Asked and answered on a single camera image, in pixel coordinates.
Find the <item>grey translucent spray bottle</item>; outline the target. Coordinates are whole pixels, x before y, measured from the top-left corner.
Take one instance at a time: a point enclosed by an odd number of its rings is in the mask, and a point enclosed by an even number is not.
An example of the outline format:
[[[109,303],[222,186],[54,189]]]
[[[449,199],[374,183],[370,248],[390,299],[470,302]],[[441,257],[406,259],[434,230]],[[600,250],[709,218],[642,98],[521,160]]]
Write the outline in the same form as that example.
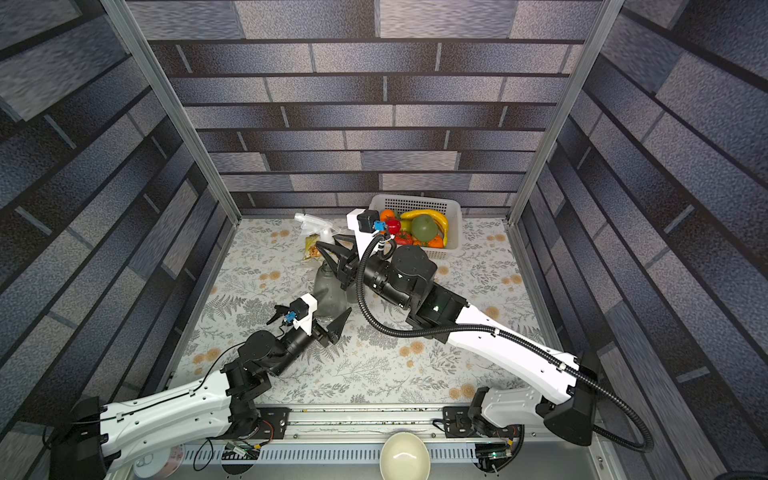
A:
[[[349,306],[347,293],[327,262],[316,271],[312,295],[317,300],[315,314],[318,317],[334,319]]]

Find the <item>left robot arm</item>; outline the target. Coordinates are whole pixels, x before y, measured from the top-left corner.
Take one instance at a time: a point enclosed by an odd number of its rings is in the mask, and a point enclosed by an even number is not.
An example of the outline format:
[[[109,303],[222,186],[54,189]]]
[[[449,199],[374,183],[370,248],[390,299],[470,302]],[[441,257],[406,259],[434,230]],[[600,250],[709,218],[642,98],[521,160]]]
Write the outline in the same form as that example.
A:
[[[143,398],[106,404],[98,397],[76,404],[50,437],[52,479],[103,479],[150,453],[199,439],[246,439],[262,424],[255,400],[314,342],[337,343],[351,314],[327,326],[268,330],[238,344],[237,355],[202,379]]]

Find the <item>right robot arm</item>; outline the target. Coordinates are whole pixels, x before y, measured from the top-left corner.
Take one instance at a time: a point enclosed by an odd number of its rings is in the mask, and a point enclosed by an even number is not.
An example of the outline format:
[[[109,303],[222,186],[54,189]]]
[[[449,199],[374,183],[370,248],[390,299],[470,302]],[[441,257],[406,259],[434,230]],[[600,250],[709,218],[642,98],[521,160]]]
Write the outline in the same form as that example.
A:
[[[540,422],[555,436],[579,446],[592,442],[595,394],[567,373],[578,359],[538,344],[504,327],[464,297],[434,281],[436,264],[413,245],[393,246],[371,254],[365,265],[350,235],[332,243],[317,242],[344,290],[371,291],[407,310],[409,329],[375,328],[399,338],[424,337],[470,351],[492,361],[526,382],[528,390],[482,387],[468,409],[467,425],[478,434],[495,437],[505,429]]]

